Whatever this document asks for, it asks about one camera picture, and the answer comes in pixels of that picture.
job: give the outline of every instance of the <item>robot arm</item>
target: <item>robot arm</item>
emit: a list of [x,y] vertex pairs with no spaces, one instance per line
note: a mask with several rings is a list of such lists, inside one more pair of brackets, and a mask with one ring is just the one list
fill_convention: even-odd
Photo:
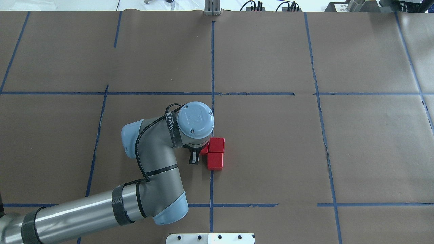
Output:
[[[149,127],[138,141],[138,152],[149,182],[132,181],[111,191],[40,208],[26,215],[0,217],[1,244],[54,244],[118,225],[150,217],[158,225],[183,218],[187,199],[174,154],[185,146],[197,152],[205,146],[214,128],[211,109],[201,102],[190,102],[165,115]],[[145,127],[155,119],[124,126],[122,143],[130,158]]]

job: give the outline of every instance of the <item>red cube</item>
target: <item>red cube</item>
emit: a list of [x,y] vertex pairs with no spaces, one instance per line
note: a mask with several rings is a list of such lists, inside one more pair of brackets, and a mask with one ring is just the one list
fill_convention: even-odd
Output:
[[209,146],[208,146],[209,152],[224,153],[224,138],[211,137],[210,142],[208,144],[209,144]]
[[201,150],[199,155],[206,155],[208,153],[208,143],[207,145]]
[[222,170],[223,169],[223,153],[209,152],[207,154],[207,167],[208,170]]

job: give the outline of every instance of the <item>metal base plate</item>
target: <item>metal base plate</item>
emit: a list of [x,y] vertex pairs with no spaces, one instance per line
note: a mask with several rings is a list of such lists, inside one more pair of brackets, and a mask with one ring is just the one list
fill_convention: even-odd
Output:
[[255,244],[255,234],[171,234],[167,237],[166,244]]

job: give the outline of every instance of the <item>white floor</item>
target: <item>white floor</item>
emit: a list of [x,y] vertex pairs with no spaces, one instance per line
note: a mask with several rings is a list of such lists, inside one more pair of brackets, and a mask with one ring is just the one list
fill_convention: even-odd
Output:
[[[221,0],[221,8],[239,11],[247,0]],[[329,2],[339,0],[297,0],[303,11],[319,11],[326,9]],[[267,11],[275,11],[282,2],[279,0],[263,0]],[[0,10],[116,10],[118,0],[1,0]],[[203,10],[204,0],[175,0],[174,10]],[[170,10],[171,5],[165,0],[152,0],[145,4],[144,0],[120,0],[119,9],[137,10]]]

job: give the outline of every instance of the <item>light blue cap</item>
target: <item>light blue cap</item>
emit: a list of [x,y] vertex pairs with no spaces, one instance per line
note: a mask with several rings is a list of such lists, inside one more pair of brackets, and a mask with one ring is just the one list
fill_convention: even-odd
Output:
[[135,141],[137,140],[140,132],[142,120],[127,124],[122,128],[121,137],[122,145],[124,146],[125,153],[129,158],[135,158]]
[[171,224],[184,218],[187,212],[188,203],[184,191],[184,193],[180,197],[178,197],[178,199],[176,199],[172,204],[170,204],[169,207],[154,216],[153,219],[158,225]]
[[214,129],[214,115],[202,102],[189,102],[178,113],[178,126],[188,137],[202,139]]

